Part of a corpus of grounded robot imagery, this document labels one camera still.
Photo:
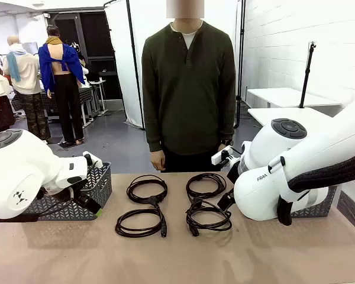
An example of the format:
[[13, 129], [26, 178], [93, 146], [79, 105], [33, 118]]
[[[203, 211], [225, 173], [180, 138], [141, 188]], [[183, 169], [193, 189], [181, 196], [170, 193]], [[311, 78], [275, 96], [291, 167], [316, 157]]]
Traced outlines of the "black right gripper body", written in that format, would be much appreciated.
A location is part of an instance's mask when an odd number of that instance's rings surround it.
[[239, 178], [240, 174], [238, 172], [240, 161], [237, 161], [233, 164], [231, 169], [229, 170], [227, 174], [227, 178], [232, 182], [235, 183], [236, 180]]

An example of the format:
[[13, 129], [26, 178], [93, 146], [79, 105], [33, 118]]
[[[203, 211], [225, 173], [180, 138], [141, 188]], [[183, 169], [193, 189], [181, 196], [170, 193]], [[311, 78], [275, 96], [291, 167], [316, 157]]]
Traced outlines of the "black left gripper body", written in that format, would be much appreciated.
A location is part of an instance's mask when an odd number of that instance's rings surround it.
[[67, 190], [67, 199], [78, 199], [81, 196], [82, 189], [85, 188], [88, 180], [83, 179], [77, 183], [70, 185]]

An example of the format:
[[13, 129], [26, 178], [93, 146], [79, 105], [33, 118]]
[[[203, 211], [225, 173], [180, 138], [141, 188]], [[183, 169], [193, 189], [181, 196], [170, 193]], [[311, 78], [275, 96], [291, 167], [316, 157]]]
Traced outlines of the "person's right hand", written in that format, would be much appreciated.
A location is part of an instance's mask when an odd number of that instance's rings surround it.
[[153, 167], [157, 170], [157, 171], [165, 171], [165, 155], [163, 150], [159, 150], [159, 151], [153, 151], [150, 153], [150, 161], [151, 164], [153, 165]]

